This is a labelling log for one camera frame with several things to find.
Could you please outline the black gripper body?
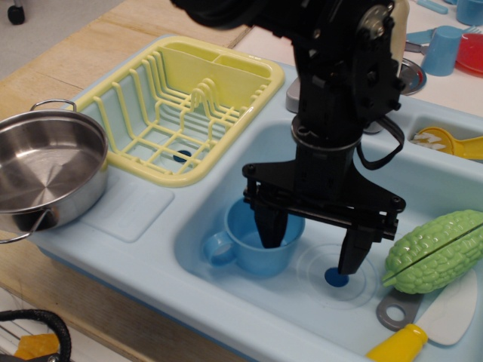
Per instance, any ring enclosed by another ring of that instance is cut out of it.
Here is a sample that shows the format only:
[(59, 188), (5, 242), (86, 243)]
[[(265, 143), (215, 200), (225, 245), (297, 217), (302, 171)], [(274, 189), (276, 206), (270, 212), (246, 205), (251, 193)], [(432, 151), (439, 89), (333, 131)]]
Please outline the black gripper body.
[(295, 215), (348, 229), (367, 228), (372, 240), (392, 240), (398, 214), (405, 201), (365, 179), (354, 165), (358, 156), (363, 167), (377, 170), (388, 164), (403, 148), (405, 135), (388, 117), (378, 120), (398, 142), (388, 155), (376, 161), (365, 159), (361, 133), (339, 147), (327, 147), (300, 125), (292, 124), (297, 144), (293, 161), (251, 163), (242, 168), (247, 180), (245, 202), (251, 209), (282, 210)]

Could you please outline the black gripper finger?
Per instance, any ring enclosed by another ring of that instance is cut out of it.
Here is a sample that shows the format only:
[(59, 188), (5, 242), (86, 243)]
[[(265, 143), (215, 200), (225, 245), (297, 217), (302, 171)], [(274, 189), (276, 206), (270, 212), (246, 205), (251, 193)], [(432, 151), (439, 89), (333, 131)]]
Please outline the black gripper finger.
[(288, 224), (288, 214), (282, 210), (257, 209), (254, 217), (263, 247), (280, 247)]
[(340, 251), (339, 274), (355, 274), (369, 253), (371, 245), (372, 231), (370, 229), (348, 229)]

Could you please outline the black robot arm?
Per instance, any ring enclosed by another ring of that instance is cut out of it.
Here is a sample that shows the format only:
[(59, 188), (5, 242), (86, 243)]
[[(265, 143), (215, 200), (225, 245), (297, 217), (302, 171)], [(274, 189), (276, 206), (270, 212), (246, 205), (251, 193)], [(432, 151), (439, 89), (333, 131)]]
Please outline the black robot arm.
[(404, 86), (391, 52), (392, 1), (178, 1), (215, 29), (259, 26), (291, 41), (300, 81), (291, 133), (293, 161), (246, 164), (245, 201), (264, 247), (281, 244), (289, 215), (346, 230), (338, 271), (357, 272), (372, 244), (395, 236), (399, 196), (365, 179), (364, 129), (378, 123), (399, 142), (389, 118)]

